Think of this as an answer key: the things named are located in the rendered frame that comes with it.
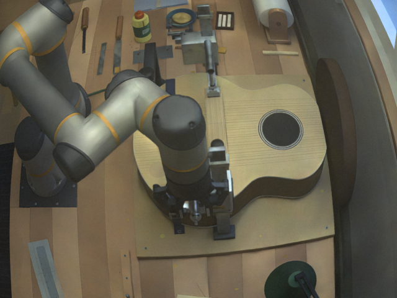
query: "yellow disc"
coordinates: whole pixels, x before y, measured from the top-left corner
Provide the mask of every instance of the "yellow disc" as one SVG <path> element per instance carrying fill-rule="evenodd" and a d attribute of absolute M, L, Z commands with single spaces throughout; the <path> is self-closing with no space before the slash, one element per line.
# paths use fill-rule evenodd
<path fill-rule="evenodd" d="M 172 16 L 172 20 L 177 24 L 186 24 L 192 20 L 192 17 L 186 12 L 178 12 Z"/>

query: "green label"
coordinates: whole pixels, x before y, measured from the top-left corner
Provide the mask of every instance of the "green label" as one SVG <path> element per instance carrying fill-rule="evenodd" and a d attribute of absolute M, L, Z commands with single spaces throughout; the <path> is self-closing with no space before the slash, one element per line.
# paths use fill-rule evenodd
<path fill-rule="evenodd" d="M 133 29 L 134 29 L 135 37 L 138 37 L 138 38 L 143 38 L 150 34 L 150 24 L 149 23 L 146 26 L 143 26 L 142 28 L 133 27 Z"/>

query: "wooden paper towel holder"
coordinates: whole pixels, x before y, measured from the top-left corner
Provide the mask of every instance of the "wooden paper towel holder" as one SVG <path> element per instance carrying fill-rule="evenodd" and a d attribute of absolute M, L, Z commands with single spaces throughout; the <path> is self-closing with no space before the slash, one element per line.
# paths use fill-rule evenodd
<path fill-rule="evenodd" d="M 269 28 L 264 27 L 268 43 L 291 44 L 288 36 L 287 15 L 282 9 L 269 10 Z"/>

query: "bottle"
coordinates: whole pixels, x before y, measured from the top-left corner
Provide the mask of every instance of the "bottle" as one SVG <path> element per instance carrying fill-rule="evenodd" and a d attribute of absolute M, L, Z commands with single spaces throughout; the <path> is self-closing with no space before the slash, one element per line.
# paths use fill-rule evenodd
<path fill-rule="evenodd" d="M 151 39 L 149 16 L 143 11 L 137 11 L 132 17 L 132 27 L 136 42 L 148 42 Z"/>

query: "round dish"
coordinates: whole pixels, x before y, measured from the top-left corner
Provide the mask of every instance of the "round dish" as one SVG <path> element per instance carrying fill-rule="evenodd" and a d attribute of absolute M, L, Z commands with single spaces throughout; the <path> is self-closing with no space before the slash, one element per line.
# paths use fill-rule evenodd
<path fill-rule="evenodd" d="M 184 12 L 184 13 L 188 14 L 189 16 L 192 17 L 192 19 L 190 20 L 190 22 L 185 23 L 185 24 L 177 24 L 175 22 L 172 22 L 172 26 L 174 26 L 175 28 L 186 28 L 189 26 L 189 24 L 193 23 L 196 20 L 196 13 L 193 10 L 187 9 L 187 8 L 179 8 L 179 9 L 175 9 L 175 10 L 171 11 L 167 15 L 167 19 L 172 19 L 172 16 L 179 12 Z"/>

